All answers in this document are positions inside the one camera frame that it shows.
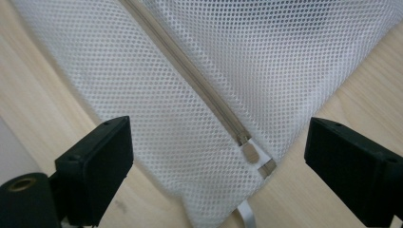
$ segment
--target light wood table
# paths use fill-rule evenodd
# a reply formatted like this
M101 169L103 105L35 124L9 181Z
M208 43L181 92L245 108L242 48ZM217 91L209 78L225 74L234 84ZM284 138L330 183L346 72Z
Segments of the light wood table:
M38 47L7 1L0 1L0 117L42 170L98 123ZM317 113L403 156L403 23L392 29ZM307 128L250 204L259 227L364 227L303 159ZM101 227L188 227L178 199L133 166ZM241 227L234 213L223 227Z

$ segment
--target metal zipper pull tab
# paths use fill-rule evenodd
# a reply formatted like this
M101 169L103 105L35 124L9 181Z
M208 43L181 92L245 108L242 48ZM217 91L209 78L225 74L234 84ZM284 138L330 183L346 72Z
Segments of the metal zipper pull tab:
M246 143L241 146L241 150L245 159L256 166L260 174L266 179L276 169L277 165L272 158L270 158L266 152L250 138Z

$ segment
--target white mesh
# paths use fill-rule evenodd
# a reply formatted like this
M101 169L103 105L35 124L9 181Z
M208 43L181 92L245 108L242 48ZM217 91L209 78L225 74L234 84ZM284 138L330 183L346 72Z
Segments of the white mesh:
M103 120L130 115L135 160L182 197L195 226L218 226L262 185L218 119L119 4L14 4Z
M144 3L277 162L403 17L401 0Z
M183 198L195 226L218 226L262 185L119 3L14 2L103 120L130 115L136 160ZM401 0L144 3L277 162L403 16Z

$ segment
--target zipper slider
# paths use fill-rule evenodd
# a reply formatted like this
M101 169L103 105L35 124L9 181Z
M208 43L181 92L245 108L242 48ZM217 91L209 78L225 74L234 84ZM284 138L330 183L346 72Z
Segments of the zipper slider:
M270 176L276 169L277 165L275 161L264 152L254 139L250 138L240 147L245 158L248 162L255 165L264 179Z

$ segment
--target zipper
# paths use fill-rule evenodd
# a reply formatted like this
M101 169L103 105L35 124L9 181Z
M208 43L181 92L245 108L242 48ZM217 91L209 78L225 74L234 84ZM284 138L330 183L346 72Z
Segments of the zipper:
M187 58L181 48L163 29L151 12L138 0L119 1L137 23L139 23L167 60L178 70L183 78L213 111L228 133L241 147L245 158L257 167L264 178L269 176L276 167L276 163L264 153L255 141L253 141L252 136L242 125L237 116L232 112L217 91L204 79L199 70Z

